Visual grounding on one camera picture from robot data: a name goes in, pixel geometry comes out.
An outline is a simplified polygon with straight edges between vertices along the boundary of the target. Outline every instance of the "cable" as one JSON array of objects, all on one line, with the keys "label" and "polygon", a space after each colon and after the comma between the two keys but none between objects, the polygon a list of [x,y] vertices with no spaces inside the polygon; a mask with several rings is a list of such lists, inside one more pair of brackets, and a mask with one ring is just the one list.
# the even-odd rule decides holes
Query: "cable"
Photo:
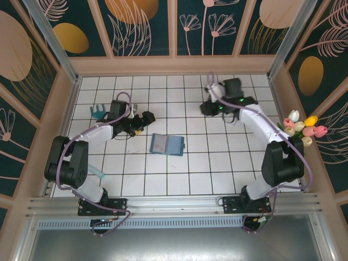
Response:
[{"label": "cable", "polygon": [[268,119],[267,116],[265,116],[263,113],[261,113],[261,111],[257,111],[255,109],[252,109],[252,108],[247,108],[245,106],[239,106],[239,105],[236,105],[236,104],[232,104],[232,103],[228,103],[228,102],[225,102],[223,99],[219,98],[217,96],[217,94],[215,93],[215,91],[213,90],[212,88],[212,84],[213,84],[213,81],[214,81],[214,75],[213,73],[211,73],[210,75],[208,75],[208,87],[210,89],[210,91],[212,92],[212,94],[215,96],[215,98],[220,102],[222,103],[223,105],[225,106],[228,106],[228,107],[231,107],[231,108],[237,108],[237,109],[243,109],[243,110],[248,110],[248,111],[251,111],[257,115],[259,115],[264,121],[267,122],[267,124],[276,132],[276,134],[281,137],[282,140],[285,141],[285,143],[297,154],[297,156],[302,160],[303,164],[306,166],[306,169],[308,170],[308,175],[309,175],[309,182],[307,185],[303,186],[303,187],[294,187],[294,186],[287,186],[287,185],[280,185],[278,187],[275,187],[274,189],[272,189],[271,191],[269,191],[267,193],[267,196],[271,195],[274,191],[276,191],[277,189],[279,188],[289,188],[289,189],[307,189],[310,187],[310,185],[312,184],[313,182],[313,173],[312,173],[312,170],[310,169],[310,166],[308,164],[308,162],[305,160],[305,158],[303,157],[303,155],[301,154],[300,151],[298,151],[298,149],[295,148],[295,146],[287,139],[285,138],[282,133],[277,129],[277,127],[274,126],[274,124],[272,123],[271,120]]},{"label": "cable", "polygon": [[59,188],[60,190],[71,190],[72,193],[73,193],[75,196],[81,198],[82,200],[87,201],[88,203],[90,203],[90,204],[92,204],[93,206],[96,206],[96,207],[98,207],[98,208],[105,209],[105,210],[109,210],[109,211],[112,211],[113,213],[114,213],[114,212],[125,212],[125,213],[127,213],[126,217],[125,217],[120,223],[118,223],[114,228],[109,229],[108,231],[106,231],[106,232],[103,233],[103,234],[97,234],[97,233],[94,231],[94,228],[95,228],[97,225],[99,225],[99,224],[102,224],[102,223],[109,223],[110,221],[102,221],[102,222],[97,222],[97,223],[95,223],[94,226],[92,227],[93,234],[94,234],[94,235],[99,235],[100,237],[102,237],[103,235],[110,234],[111,232],[113,232],[114,230],[116,230],[120,225],[122,225],[122,224],[125,222],[125,220],[126,220],[127,218],[129,218],[129,216],[131,215],[131,212],[130,212],[129,210],[125,210],[125,209],[115,209],[115,208],[108,208],[108,207],[100,206],[99,204],[97,204],[97,203],[95,203],[95,202],[89,200],[88,198],[85,198],[85,197],[84,197],[83,195],[81,195],[76,189],[73,189],[73,188],[63,188],[63,187],[60,185],[60,180],[59,180],[60,177],[59,177],[59,175],[60,175],[61,165],[62,165],[63,160],[64,160],[64,156],[65,156],[65,154],[66,154],[68,148],[73,144],[74,141],[76,141],[77,139],[82,138],[83,135],[86,135],[86,134],[90,133],[91,131],[93,131],[93,130],[99,128],[99,127],[111,125],[111,124],[113,124],[113,123],[115,123],[115,122],[120,121],[123,117],[125,117],[125,116],[130,112],[131,107],[132,107],[131,96],[130,96],[128,93],[126,93],[126,92],[120,92],[119,94],[117,94],[116,99],[117,99],[121,94],[127,95],[128,99],[129,99],[129,105],[128,105],[128,107],[127,107],[125,113],[123,113],[120,117],[118,117],[118,118],[115,119],[115,120],[112,120],[112,121],[109,121],[109,122],[105,122],[105,123],[102,123],[102,124],[99,124],[99,125],[95,125],[95,126],[89,128],[89,129],[87,129],[87,130],[84,130],[84,131],[81,132],[79,135],[77,135],[77,136],[75,136],[74,138],[72,138],[72,139],[65,145],[65,147],[64,147],[64,149],[63,149],[63,151],[62,151],[62,153],[61,153],[61,156],[60,156],[59,161],[58,161],[58,166],[57,166],[57,174],[56,174],[56,177],[55,177],[55,183],[57,184],[57,186],[58,186],[58,188]]}]

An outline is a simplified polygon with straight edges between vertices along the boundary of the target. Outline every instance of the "flower bouquet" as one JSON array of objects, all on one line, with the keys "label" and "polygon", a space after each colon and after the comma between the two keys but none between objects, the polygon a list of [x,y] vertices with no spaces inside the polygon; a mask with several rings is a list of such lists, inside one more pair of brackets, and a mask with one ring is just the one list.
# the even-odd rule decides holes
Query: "flower bouquet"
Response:
[{"label": "flower bouquet", "polygon": [[283,125],[278,123],[278,127],[290,137],[300,137],[304,147],[309,147],[312,144],[313,141],[311,136],[321,138],[327,133],[327,128],[325,126],[314,126],[318,121],[318,117],[310,116],[304,121],[298,121],[299,117],[299,111],[293,110],[289,116],[284,119]]}]

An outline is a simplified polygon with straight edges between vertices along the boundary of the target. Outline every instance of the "yellow tulip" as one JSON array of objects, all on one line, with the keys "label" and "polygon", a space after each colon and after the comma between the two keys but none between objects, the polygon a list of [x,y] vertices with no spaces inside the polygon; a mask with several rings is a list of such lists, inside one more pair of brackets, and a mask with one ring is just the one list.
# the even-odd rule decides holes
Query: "yellow tulip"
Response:
[{"label": "yellow tulip", "polygon": [[304,125],[306,125],[306,127],[312,127],[316,124],[317,121],[318,121],[318,117],[310,116],[304,120]]}]

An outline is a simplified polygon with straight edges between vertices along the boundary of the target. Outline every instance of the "white tile floor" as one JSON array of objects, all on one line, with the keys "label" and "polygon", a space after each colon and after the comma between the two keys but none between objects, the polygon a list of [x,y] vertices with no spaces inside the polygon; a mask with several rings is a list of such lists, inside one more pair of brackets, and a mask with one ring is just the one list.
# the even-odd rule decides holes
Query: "white tile floor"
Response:
[{"label": "white tile floor", "polygon": [[[279,122],[266,75],[217,77],[240,78],[245,96],[256,98],[266,115]],[[233,194],[260,174],[264,151],[254,134],[240,122],[201,114],[206,82],[199,75],[83,78],[69,136],[95,124],[90,106],[105,104],[108,110],[120,91],[138,103],[139,114],[149,110],[157,118],[139,136],[125,140],[121,134],[119,140],[89,149],[89,163],[105,173],[101,180],[93,177],[110,196]],[[184,136],[184,155],[150,154],[153,133]],[[53,197],[62,196],[73,195],[53,190]]]}]

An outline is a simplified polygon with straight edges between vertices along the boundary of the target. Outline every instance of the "white tulip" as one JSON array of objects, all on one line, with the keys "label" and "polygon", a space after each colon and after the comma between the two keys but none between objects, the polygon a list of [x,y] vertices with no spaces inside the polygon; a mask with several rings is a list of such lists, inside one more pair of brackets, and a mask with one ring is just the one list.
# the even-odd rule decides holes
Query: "white tulip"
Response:
[{"label": "white tulip", "polygon": [[300,113],[298,110],[292,110],[292,112],[288,116],[289,119],[291,119],[293,122],[296,122],[300,118]]}]

